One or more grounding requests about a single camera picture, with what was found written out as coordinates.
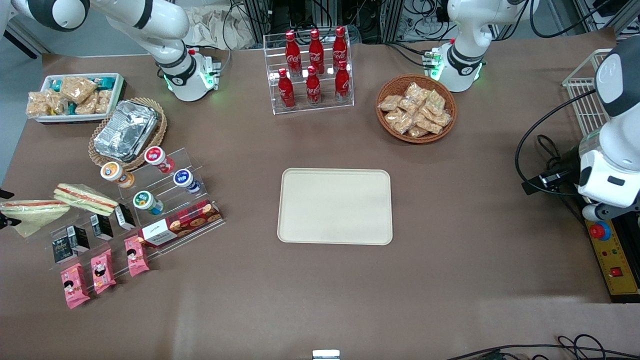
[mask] white tray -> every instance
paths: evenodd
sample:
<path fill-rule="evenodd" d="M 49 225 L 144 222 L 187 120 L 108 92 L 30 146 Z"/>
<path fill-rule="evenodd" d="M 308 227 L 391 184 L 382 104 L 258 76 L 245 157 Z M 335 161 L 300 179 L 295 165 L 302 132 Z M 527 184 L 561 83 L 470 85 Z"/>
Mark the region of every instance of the white tray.
<path fill-rule="evenodd" d="M 386 171 L 288 168 L 282 173 L 280 240 L 386 245 L 393 235 Z"/>
<path fill-rule="evenodd" d="M 35 117 L 37 122 L 43 124 L 82 124 L 85 122 L 100 122 L 107 117 L 107 114 L 111 113 L 118 104 L 120 98 L 120 92 L 122 91 L 122 85 L 124 84 L 124 78 L 117 72 L 99 72 L 94 74 L 66 74 L 66 75 L 49 75 L 44 78 L 44 82 L 40 87 L 40 91 L 43 92 L 51 87 L 51 83 L 54 80 L 62 80 L 65 76 L 79 76 L 81 78 L 115 78 L 116 81 L 113 84 L 111 92 L 111 98 L 109 105 L 107 106 L 107 112 L 104 114 L 89 114 L 89 115 L 46 115 Z"/>

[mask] table surface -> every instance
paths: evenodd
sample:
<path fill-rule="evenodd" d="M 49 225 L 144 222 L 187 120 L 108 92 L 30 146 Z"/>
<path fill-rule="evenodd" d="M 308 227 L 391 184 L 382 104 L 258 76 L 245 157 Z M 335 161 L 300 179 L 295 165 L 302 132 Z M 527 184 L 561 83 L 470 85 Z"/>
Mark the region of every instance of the table surface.
<path fill-rule="evenodd" d="M 277 117 L 262 51 L 233 53 L 221 90 L 194 103 L 167 91 L 149 56 L 46 56 L 45 75 L 119 72 L 126 98 L 160 102 L 169 119 L 163 147 L 186 147 L 204 164 L 227 224 L 72 311 L 45 244 L 3 231 L 0 352 L 275 360 L 337 348 L 344 359 L 444 359 L 588 332 L 637 353 L 640 307 L 608 303 L 578 221 L 559 199 L 526 196 L 513 166 L 525 130 L 567 99 L 562 80 L 594 49 L 614 45 L 609 31 L 493 44 L 480 79 L 455 95 L 455 128 L 429 145 L 400 142 L 378 123 L 378 90 L 419 71 L 383 45 L 353 47 L 354 107 Z M 581 138 L 572 111 L 540 127 L 561 150 Z M 102 184 L 87 155 L 94 128 L 30 120 L 3 188 L 47 199 L 57 183 Z M 529 176 L 545 160 L 533 144 L 522 154 Z M 291 167 L 386 170 L 393 241 L 279 241 L 280 178 Z"/>

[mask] woven bread basket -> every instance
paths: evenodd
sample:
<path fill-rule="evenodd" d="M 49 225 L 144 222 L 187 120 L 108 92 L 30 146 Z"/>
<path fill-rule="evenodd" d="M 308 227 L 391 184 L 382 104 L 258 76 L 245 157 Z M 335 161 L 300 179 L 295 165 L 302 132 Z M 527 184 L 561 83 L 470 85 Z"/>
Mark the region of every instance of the woven bread basket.
<path fill-rule="evenodd" d="M 428 133 L 419 138 L 412 138 L 410 136 L 402 135 L 396 133 L 395 130 L 391 128 L 388 122 L 385 120 L 385 112 L 378 108 L 378 104 L 382 102 L 389 95 L 404 95 L 404 92 L 409 87 L 411 82 L 415 82 L 421 88 L 425 88 L 427 90 L 436 90 L 440 96 L 445 99 L 445 110 L 451 115 L 451 122 L 442 129 L 440 134 L 432 134 Z M 395 136 L 400 140 L 404 140 L 410 143 L 429 143 L 434 142 L 443 136 L 445 136 L 456 123 L 456 118 L 458 117 L 458 107 L 456 106 L 456 100 L 453 98 L 451 92 L 441 83 L 431 79 L 425 75 L 418 74 L 405 74 L 400 75 L 397 78 L 393 78 L 389 80 L 383 87 L 380 89 L 378 93 L 378 99 L 376 101 L 376 113 L 378 114 L 378 120 L 382 127 L 384 127 L 387 132 L 391 135 Z"/>
<path fill-rule="evenodd" d="M 126 171 L 135 170 L 141 167 L 145 163 L 145 152 L 147 151 L 147 149 L 151 146 L 160 146 L 160 144 L 162 143 L 162 140 L 164 138 L 164 133 L 166 132 L 166 116 L 164 115 L 162 106 L 160 106 L 160 104 L 153 101 L 152 99 L 147 99 L 146 97 L 134 97 L 133 99 L 131 99 L 131 101 L 153 108 L 158 112 L 158 114 L 160 114 L 159 122 L 156 124 L 156 128 L 154 129 L 153 133 L 150 135 L 150 140 L 148 141 L 147 147 L 144 148 L 140 152 L 140 155 L 138 155 L 138 157 L 136 157 L 130 163 L 123 163 L 116 159 L 112 159 L 107 156 L 103 156 L 99 154 L 95 150 L 94 140 L 95 140 L 95 137 L 98 136 L 98 134 L 102 131 L 102 129 L 104 129 L 104 127 L 109 122 L 109 119 L 111 118 L 111 114 L 109 114 L 109 116 L 106 119 L 104 119 L 100 123 L 100 125 L 98 125 L 98 127 L 93 131 L 93 135 L 91 135 L 91 139 L 89 140 L 89 157 L 91 157 L 91 160 L 93 160 L 93 162 L 99 167 L 103 166 L 109 161 L 115 161 L 120 165 L 122 165 L 122 168 Z"/>

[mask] coca-cola bottle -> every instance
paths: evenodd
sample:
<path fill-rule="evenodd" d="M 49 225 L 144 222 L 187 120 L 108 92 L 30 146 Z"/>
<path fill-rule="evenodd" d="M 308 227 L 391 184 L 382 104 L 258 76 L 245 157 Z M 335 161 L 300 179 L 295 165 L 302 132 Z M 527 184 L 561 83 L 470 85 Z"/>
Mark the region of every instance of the coca-cola bottle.
<path fill-rule="evenodd" d="M 309 44 L 309 61 L 316 67 L 318 74 L 324 74 L 324 48 L 320 42 L 320 31 L 311 30 L 311 44 Z"/>
<path fill-rule="evenodd" d="M 322 101 L 320 94 L 320 80 L 316 75 L 316 67 L 309 65 L 307 67 L 309 71 L 309 77 L 307 78 L 307 100 L 311 107 L 315 107 Z"/>
<path fill-rule="evenodd" d="M 287 69 L 278 69 L 280 80 L 278 80 L 278 89 L 280 89 L 280 98 L 285 110 L 291 110 L 296 106 L 296 98 L 293 95 L 293 84 L 287 77 Z"/>
<path fill-rule="evenodd" d="M 335 99 L 338 102 L 349 100 L 349 73 L 346 61 L 340 61 L 338 72 L 335 74 Z"/>
<path fill-rule="evenodd" d="M 299 78 L 302 76 L 302 61 L 300 61 L 300 48 L 296 44 L 296 34 L 289 30 L 284 36 L 287 38 L 287 47 L 284 54 L 287 57 L 289 73 L 292 78 Z"/>
<path fill-rule="evenodd" d="M 347 61 L 347 42 L 344 39 L 344 26 L 335 28 L 333 42 L 333 71 L 338 68 L 340 61 Z"/>

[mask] clear acrylic stand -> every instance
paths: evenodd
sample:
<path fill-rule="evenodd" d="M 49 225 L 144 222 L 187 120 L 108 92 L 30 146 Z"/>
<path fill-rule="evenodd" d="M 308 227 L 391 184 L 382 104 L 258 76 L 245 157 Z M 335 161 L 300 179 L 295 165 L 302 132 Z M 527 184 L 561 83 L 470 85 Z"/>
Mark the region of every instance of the clear acrylic stand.
<path fill-rule="evenodd" d="M 335 28 L 320 29 L 320 42 L 324 49 L 324 74 L 318 75 L 320 80 L 320 92 L 322 102 L 311 107 L 307 102 L 308 76 L 307 67 L 309 62 L 309 42 L 311 41 L 311 30 L 301 30 L 296 32 L 296 41 L 300 47 L 300 59 L 302 61 L 302 77 L 292 78 L 289 72 L 287 75 L 293 83 L 293 92 L 296 98 L 296 107 L 287 110 L 280 99 L 278 90 L 278 69 L 287 66 L 285 57 L 285 44 L 287 43 L 284 34 L 264 35 L 264 60 L 267 66 L 267 81 L 271 94 L 271 107 L 275 115 L 282 113 L 294 113 L 297 111 L 318 110 L 327 108 L 340 108 L 343 106 L 353 106 L 355 103 L 353 93 L 353 67 L 351 65 L 351 41 L 349 39 L 348 27 L 345 27 L 344 38 L 347 42 L 347 72 L 349 73 L 349 99 L 346 102 L 338 102 L 335 98 L 335 72 L 333 68 L 333 42 L 335 41 Z"/>
<path fill-rule="evenodd" d="M 68 261 L 64 261 L 61 264 L 55 264 L 55 266 L 52 267 L 51 270 L 57 270 L 61 272 L 74 264 L 80 263 L 82 264 L 82 267 L 84 269 L 87 288 L 89 289 L 89 291 L 93 291 L 93 278 L 90 264 L 91 258 L 98 256 L 108 249 L 111 249 L 113 273 L 114 276 L 118 278 L 126 274 L 129 270 L 127 254 L 124 246 L 125 239 L 128 239 L 131 236 L 136 236 L 138 230 L 142 227 L 145 227 L 152 222 L 162 220 L 163 218 L 175 214 L 182 209 L 186 209 L 189 206 L 196 204 L 197 202 L 209 199 L 212 203 L 214 203 L 214 201 L 210 198 L 209 193 L 207 192 L 207 188 L 202 181 L 202 176 L 198 172 L 198 170 L 200 170 L 202 166 L 196 160 L 191 158 L 184 148 L 171 154 L 167 154 L 167 156 L 175 162 L 175 167 L 169 174 L 160 172 L 160 170 L 158 170 L 155 166 L 144 165 L 132 172 L 136 177 L 134 185 L 132 187 L 119 188 L 120 191 L 118 191 L 114 189 L 114 187 L 116 187 L 115 184 L 109 183 L 96 189 L 104 193 L 108 197 L 116 199 L 116 201 L 125 205 L 131 210 L 131 213 L 136 221 L 135 229 L 127 231 L 121 228 L 118 225 L 115 214 L 111 214 L 111 216 L 109 216 L 109 222 L 111 223 L 111 229 L 113 230 L 113 238 L 110 240 L 101 240 L 93 236 L 93 230 L 90 222 L 90 217 L 93 215 L 93 213 L 82 209 L 71 208 L 69 212 L 67 212 L 67 214 L 52 223 L 54 226 L 54 229 L 52 231 L 43 232 L 42 230 L 40 230 L 39 232 L 34 234 L 30 238 L 31 241 L 33 241 L 34 239 L 42 240 L 43 238 L 46 238 L 48 240 L 46 251 L 51 254 L 51 261 L 53 263 L 53 250 L 51 247 L 51 243 L 56 239 L 66 236 L 66 229 L 68 226 L 74 225 L 80 227 L 87 233 L 90 249 L 86 252 L 79 253 L 75 258 L 70 258 Z M 194 178 L 200 182 L 199 192 L 189 194 L 185 191 L 185 189 L 179 188 L 173 183 L 174 173 L 182 168 L 189 169 Z M 147 211 L 136 209 L 133 206 L 133 198 L 135 197 L 137 192 L 142 190 L 149 191 L 164 203 L 164 209 L 160 215 L 151 215 Z M 199 227 L 192 233 L 178 238 L 177 240 L 162 247 L 145 247 L 147 251 L 147 259 L 151 261 L 155 258 L 158 258 L 159 256 L 167 254 L 193 241 L 200 235 L 208 233 L 209 231 L 223 224 L 224 219 L 221 218 L 215 222 L 207 223 L 202 227 Z"/>

